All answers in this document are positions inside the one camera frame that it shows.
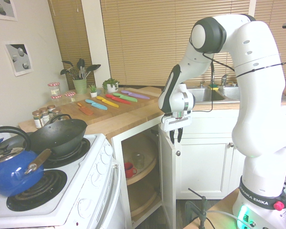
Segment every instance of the purple knife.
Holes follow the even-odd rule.
[[[122,92],[123,94],[127,94],[127,95],[129,95],[129,96],[136,97],[136,98],[150,99],[149,97],[147,97],[147,96],[145,96],[145,95],[136,94],[136,93],[132,93],[132,92],[125,91],[125,90],[122,90],[121,92]]]

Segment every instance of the yellow knife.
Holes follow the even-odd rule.
[[[119,107],[118,104],[115,104],[115,103],[113,103],[113,102],[110,102],[110,101],[104,99],[103,97],[97,96],[96,98],[97,98],[98,100],[101,100],[103,103],[106,103],[106,104],[108,104],[108,105],[110,105],[110,106]]]

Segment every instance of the plant pot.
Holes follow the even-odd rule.
[[[94,98],[97,96],[97,92],[90,92],[91,98]]]
[[[117,88],[115,88],[114,85],[111,86],[110,84],[107,84],[107,92],[108,92],[108,93],[116,92],[116,91],[118,91],[118,87],[119,87],[118,84],[117,84]]]
[[[77,94],[87,93],[87,79],[73,80],[73,83]]]

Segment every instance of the wok handle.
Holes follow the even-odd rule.
[[[23,130],[21,130],[19,128],[16,128],[16,127],[13,127],[13,126],[0,126],[0,133],[11,133],[11,134],[20,135],[21,137],[24,138],[24,140],[26,142],[25,150],[26,151],[30,151],[31,150],[30,137]]]
[[[28,169],[24,172],[24,174],[28,174],[30,172],[36,171],[51,155],[50,149],[45,149],[39,154],[29,165]]]
[[[55,119],[57,119],[57,118],[59,118],[59,117],[62,117],[62,116],[68,116],[69,119],[72,119],[71,116],[68,115],[68,114],[59,114],[59,115],[57,115],[57,116],[55,116],[55,117],[53,117],[53,118],[51,119],[50,124],[53,123]]]

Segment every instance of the window blind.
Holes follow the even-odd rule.
[[[101,0],[111,76],[123,85],[164,86],[171,69],[184,55],[194,24],[204,18],[248,13],[250,0]],[[232,66],[231,56],[219,53],[219,62]],[[214,63],[215,82],[232,70]],[[210,82],[209,70],[186,81]]]
[[[263,21],[269,26],[280,53],[281,62],[286,62],[286,0],[257,0],[255,6],[256,20]]]
[[[85,60],[86,67],[90,66],[92,61],[81,0],[48,0],[48,4],[61,59],[72,62],[77,71],[76,63],[80,58]],[[63,66],[65,69],[70,67],[65,63]],[[67,74],[66,78],[69,89],[75,89],[72,77]],[[87,84],[92,83],[95,83],[95,80],[93,73],[90,73],[87,77]]]

